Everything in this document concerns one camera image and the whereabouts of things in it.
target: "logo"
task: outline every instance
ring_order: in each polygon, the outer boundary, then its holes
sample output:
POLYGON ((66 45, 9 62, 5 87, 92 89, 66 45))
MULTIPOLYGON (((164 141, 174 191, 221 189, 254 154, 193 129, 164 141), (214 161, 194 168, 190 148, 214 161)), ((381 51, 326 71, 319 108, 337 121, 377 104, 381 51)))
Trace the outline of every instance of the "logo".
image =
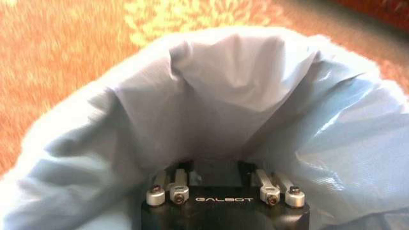
POLYGON ((196 201, 197 202, 250 202, 254 200, 253 198, 217 198, 217 197, 197 197, 196 201))

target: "orange carpet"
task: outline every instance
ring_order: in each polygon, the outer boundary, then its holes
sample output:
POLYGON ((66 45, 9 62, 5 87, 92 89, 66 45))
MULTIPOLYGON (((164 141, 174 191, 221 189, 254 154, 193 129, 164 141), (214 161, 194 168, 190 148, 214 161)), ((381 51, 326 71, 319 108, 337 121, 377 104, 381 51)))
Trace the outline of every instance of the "orange carpet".
POLYGON ((326 34, 378 62, 409 91, 407 67, 365 50, 323 22, 302 24, 271 0, 0 0, 0 174, 13 165, 21 138, 72 91, 166 33, 223 25, 279 25, 326 34))

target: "screw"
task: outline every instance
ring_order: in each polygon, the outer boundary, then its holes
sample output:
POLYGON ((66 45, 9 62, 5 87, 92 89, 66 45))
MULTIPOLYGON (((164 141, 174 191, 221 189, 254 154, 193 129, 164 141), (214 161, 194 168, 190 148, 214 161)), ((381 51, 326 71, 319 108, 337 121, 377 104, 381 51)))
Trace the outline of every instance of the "screw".
POLYGON ((295 194, 297 195, 297 194, 299 194, 299 192, 301 192, 301 190, 299 190, 298 186, 293 185, 293 186, 289 187, 289 193, 290 194, 295 194))
POLYGON ((158 184, 154 184, 152 187, 150 187, 150 193, 158 193, 160 192, 160 185, 158 184))
POLYGON ((184 203, 184 201, 185 201, 184 195, 176 194, 176 195, 173 196, 173 202, 174 202, 177 205, 181 205, 181 204, 184 203))
POLYGON ((267 205, 273 206, 278 202, 278 199, 274 195, 267 196, 267 205))

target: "metal bracket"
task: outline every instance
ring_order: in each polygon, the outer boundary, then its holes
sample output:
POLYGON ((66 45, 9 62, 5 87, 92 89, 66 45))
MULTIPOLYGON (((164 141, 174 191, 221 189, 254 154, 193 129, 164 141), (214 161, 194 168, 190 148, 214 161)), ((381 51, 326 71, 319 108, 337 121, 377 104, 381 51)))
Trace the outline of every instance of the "metal bracket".
POLYGON ((270 183, 266 172, 262 169, 255 170, 255 175, 261 183, 259 199, 269 206, 273 206, 279 202, 279 189, 270 183))
POLYGON ((146 204, 150 206, 160 206, 165 203, 165 183, 166 183, 166 172, 160 171, 153 186, 146 191, 146 204))
POLYGON ((189 199, 188 174, 184 169, 176 169, 174 183, 169 189, 170 200, 181 205, 189 199))
POLYGON ((285 192, 285 203, 293 208, 301 208, 305 204, 305 194, 294 186, 287 177, 281 173, 274 173, 274 179, 282 192, 285 192))

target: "trash bag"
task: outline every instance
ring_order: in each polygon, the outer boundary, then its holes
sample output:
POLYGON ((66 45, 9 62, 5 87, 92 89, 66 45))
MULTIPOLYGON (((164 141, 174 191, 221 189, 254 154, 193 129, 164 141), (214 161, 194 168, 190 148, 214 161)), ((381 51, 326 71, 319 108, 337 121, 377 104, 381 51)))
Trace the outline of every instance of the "trash bag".
POLYGON ((1 181, 1 227, 130 229, 158 170, 226 159, 287 175, 311 229, 407 229, 407 112, 375 64, 321 36, 168 35, 33 124, 1 181))

